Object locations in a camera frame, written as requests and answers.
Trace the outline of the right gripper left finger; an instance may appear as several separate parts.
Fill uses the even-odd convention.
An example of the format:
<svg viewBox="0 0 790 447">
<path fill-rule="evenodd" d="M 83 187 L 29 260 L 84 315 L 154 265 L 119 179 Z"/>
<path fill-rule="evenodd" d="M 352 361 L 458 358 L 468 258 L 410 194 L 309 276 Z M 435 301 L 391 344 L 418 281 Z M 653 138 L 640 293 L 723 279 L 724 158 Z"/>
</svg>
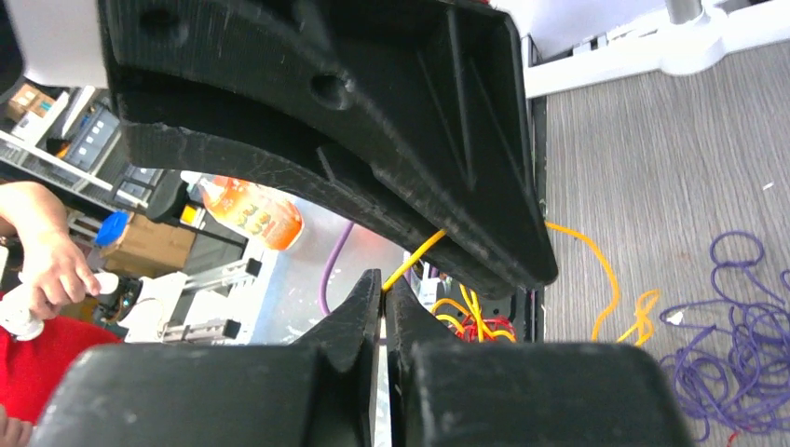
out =
<svg viewBox="0 0 790 447">
<path fill-rule="evenodd" d="M 369 446 L 381 273 L 289 345 L 101 345 L 72 365 L 34 446 Z"/>
</svg>

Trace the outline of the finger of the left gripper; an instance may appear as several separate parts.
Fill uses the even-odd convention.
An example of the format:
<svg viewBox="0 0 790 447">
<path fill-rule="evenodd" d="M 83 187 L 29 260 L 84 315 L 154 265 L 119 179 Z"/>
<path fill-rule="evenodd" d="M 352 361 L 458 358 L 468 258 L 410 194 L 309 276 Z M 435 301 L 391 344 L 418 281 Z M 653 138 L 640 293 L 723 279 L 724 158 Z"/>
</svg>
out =
<svg viewBox="0 0 790 447">
<path fill-rule="evenodd" d="M 555 281 L 521 38 L 479 1 L 101 1 L 131 162 L 299 196 L 490 298 Z"/>
</svg>

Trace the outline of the person's hand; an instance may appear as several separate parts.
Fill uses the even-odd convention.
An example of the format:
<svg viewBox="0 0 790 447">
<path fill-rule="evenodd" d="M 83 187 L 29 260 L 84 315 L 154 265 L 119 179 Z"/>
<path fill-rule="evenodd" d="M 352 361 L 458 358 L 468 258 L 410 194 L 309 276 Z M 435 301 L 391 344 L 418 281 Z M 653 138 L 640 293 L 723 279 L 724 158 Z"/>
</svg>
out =
<svg viewBox="0 0 790 447">
<path fill-rule="evenodd" d="M 23 247 L 22 285 L 32 314 L 54 318 L 65 305 L 101 291 L 83 252 L 69 236 L 66 208 L 44 185 L 1 186 L 1 235 L 17 236 Z"/>
</svg>

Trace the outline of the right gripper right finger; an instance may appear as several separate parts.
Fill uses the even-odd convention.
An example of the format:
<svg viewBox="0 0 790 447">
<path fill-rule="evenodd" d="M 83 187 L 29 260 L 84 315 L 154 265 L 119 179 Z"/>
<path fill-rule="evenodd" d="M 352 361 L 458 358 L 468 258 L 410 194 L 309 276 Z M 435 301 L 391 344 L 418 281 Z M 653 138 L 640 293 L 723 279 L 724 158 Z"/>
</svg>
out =
<svg viewBox="0 0 790 447">
<path fill-rule="evenodd" d="M 396 446 L 689 446 L 656 360 L 630 345 L 464 342 L 399 280 L 383 297 Z"/>
</svg>

